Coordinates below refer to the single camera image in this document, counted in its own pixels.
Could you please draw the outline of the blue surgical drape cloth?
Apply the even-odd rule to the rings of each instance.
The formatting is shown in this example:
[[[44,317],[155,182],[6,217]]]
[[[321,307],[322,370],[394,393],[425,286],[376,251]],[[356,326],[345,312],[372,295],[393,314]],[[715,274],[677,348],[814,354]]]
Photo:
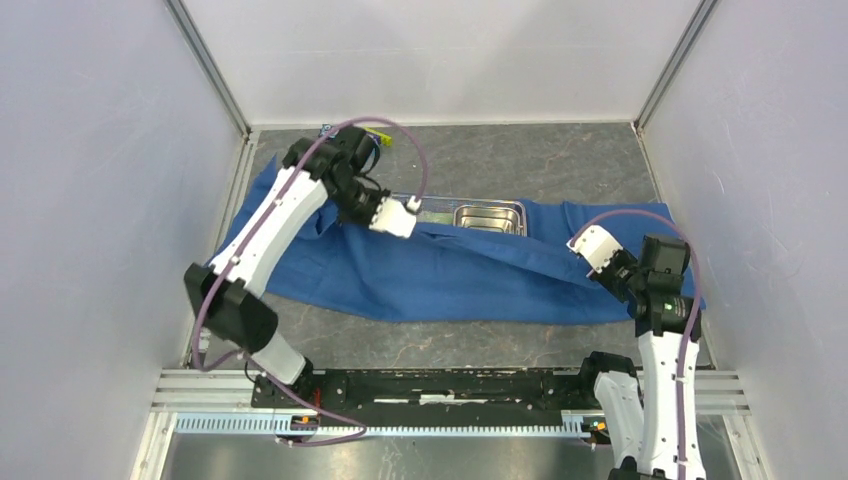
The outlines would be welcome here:
[[[273,159],[253,184],[229,241],[269,192],[283,159]],[[626,318],[625,306],[589,279],[569,240],[588,223],[629,249],[647,234],[674,232],[662,203],[523,205],[526,236],[420,223],[404,239],[340,223],[328,201],[296,234],[265,292],[387,322],[617,322]]]

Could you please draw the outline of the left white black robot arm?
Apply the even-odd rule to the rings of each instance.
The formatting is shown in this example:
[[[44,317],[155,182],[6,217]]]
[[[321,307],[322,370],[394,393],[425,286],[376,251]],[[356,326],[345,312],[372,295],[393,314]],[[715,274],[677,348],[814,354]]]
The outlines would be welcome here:
[[[356,126],[301,138],[286,153],[257,209],[207,264],[191,264],[184,284],[195,315],[194,333],[208,330],[249,355],[277,379],[275,392],[290,407],[314,394],[304,374],[310,362],[279,331],[278,315],[262,300],[271,274],[296,234],[326,202],[341,218],[374,227],[389,208],[389,192],[363,183],[377,140]]]

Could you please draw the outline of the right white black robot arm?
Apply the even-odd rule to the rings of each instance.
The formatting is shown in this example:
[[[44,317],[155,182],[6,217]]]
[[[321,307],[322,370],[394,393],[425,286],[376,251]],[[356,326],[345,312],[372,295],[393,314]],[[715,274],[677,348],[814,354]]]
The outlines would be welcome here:
[[[641,355],[637,369],[628,357],[593,352],[577,382],[580,400],[603,410],[614,454],[610,478],[706,478],[694,388],[700,303],[682,292],[689,245],[647,235],[634,256],[592,225],[570,248],[590,265],[590,279],[626,304]]]

